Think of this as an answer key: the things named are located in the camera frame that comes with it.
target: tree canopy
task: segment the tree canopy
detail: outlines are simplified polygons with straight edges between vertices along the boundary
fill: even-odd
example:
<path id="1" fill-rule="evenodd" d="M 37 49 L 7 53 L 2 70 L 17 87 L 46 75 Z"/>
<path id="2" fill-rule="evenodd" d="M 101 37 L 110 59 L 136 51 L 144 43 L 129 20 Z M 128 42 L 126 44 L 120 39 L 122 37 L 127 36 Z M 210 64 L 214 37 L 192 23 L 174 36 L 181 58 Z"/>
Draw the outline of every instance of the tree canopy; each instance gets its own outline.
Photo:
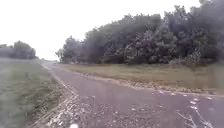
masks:
<path id="1" fill-rule="evenodd" d="M 29 44 L 17 41 L 13 46 L 0 45 L 0 56 L 17 59 L 35 59 L 36 51 Z"/>
<path id="2" fill-rule="evenodd" d="M 223 0 L 200 0 L 186 12 L 175 6 L 162 18 L 126 15 L 94 28 L 83 41 L 70 37 L 56 52 L 62 62 L 86 63 L 211 63 L 223 58 Z"/>

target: white sky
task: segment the white sky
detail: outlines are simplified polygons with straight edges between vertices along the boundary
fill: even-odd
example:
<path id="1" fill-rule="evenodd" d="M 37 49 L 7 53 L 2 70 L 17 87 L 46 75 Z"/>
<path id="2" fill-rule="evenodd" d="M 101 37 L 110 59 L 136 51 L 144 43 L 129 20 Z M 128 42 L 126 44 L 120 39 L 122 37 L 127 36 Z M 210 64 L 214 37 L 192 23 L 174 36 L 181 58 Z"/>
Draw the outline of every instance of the white sky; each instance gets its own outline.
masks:
<path id="1" fill-rule="evenodd" d="M 83 39 L 94 27 L 126 14 L 172 11 L 174 5 L 198 6 L 199 0 L 0 0 L 0 44 L 21 40 L 37 56 L 56 59 L 55 51 L 72 35 Z"/>

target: grass field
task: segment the grass field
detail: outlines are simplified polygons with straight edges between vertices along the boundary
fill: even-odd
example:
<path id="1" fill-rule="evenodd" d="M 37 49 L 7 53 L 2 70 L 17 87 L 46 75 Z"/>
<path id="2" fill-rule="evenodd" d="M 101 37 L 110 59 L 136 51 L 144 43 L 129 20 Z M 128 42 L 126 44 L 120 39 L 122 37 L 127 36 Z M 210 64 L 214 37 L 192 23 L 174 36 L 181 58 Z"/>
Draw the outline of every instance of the grass field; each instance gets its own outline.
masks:
<path id="1" fill-rule="evenodd" d="M 195 70 L 187 67 L 170 65 L 65 65 L 68 69 L 100 77 L 123 79 L 140 83 L 153 83 L 161 88 L 181 88 L 204 91 L 224 88 L 224 66 L 214 64 L 198 67 Z"/>
<path id="2" fill-rule="evenodd" d="M 60 97 L 56 81 L 37 62 L 0 59 L 0 128 L 25 128 Z"/>

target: field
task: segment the field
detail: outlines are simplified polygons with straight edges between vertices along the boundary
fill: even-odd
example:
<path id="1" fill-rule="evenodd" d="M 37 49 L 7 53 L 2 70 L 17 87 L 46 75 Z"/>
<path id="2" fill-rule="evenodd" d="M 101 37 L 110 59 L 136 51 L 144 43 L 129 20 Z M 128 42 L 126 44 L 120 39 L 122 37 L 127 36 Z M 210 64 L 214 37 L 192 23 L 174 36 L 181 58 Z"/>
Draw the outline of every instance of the field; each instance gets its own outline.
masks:
<path id="1" fill-rule="evenodd" d="M 0 127 L 24 128 L 62 98 L 57 82 L 35 61 L 0 59 Z"/>
<path id="2" fill-rule="evenodd" d="M 70 70 L 106 78 L 147 83 L 144 87 L 184 92 L 214 93 L 224 88 L 224 66 L 214 64 L 194 70 L 171 65 L 64 65 Z"/>

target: asphalt road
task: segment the asphalt road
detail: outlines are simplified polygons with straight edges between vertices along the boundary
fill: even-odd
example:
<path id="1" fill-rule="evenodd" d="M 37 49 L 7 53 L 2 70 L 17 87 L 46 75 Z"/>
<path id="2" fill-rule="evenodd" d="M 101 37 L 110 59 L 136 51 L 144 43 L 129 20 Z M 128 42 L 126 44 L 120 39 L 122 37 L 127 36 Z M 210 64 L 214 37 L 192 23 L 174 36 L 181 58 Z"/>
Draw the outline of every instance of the asphalt road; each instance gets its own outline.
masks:
<path id="1" fill-rule="evenodd" d="M 79 100 L 73 104 L 81 104 L 76 109 L 79 107 L 84 112 L 78 115 L 80 117 L 72 115 L 76 118 L 70 115 L 70 123 L 79 127 L 186 128 L 195 125 L 205 128 L 203 122 L 210 122 L 213 128 L 224 128 L 222 96 L 133 89 L 93 80 L 56 64 L 49 63 L 44 67 L 79 95 Z"/>

